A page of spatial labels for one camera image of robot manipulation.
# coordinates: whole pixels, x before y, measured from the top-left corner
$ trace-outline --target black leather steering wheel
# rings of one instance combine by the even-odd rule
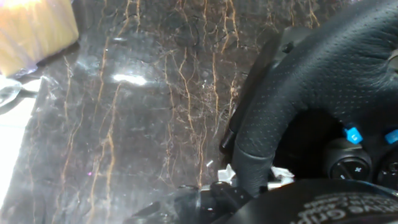
[[[354,124],[368,153],[379,150],[386,129],[398,128],[398,75],[389,67],[396,49],[397,0],[356,3],[296,46],[263,79],[243,119],[232,160],[238,185],[259,194],[289,123],[310,109]]]

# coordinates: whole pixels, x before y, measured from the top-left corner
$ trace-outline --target control button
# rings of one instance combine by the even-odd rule
[[[398,141],[398,130],[386,134],[385,139],[388,142],[388,144],[393,144],[396,141]]]
[[[345,158],[331,168],[332,179],[368,180],[369,166],[359,158]]]
[[[384,156],[377,175],[377,185],[398,190],[398,148]]]
[[[353,144],[359,144],[363,140],[362,135],[356,128],[344,129],[344,132],[347,140]]]

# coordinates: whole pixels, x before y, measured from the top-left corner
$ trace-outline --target clear plastic bag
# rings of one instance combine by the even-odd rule
[[[196,187],[184,186],[137,212],[123,224],[196,224],[200,200]]]
[[[70,0],[0,0],[0,74],[34,72],[78,36]]]
[[[22,84],[19,81],[0,75],[0,107],[14,100],[21,89]]]

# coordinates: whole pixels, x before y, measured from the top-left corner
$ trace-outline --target black marble table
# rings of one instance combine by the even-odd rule
[[[178,186],[209,184],[259,49],[349,0],[75,0],[78,43],[42,87],[0,223],[122,223]]]

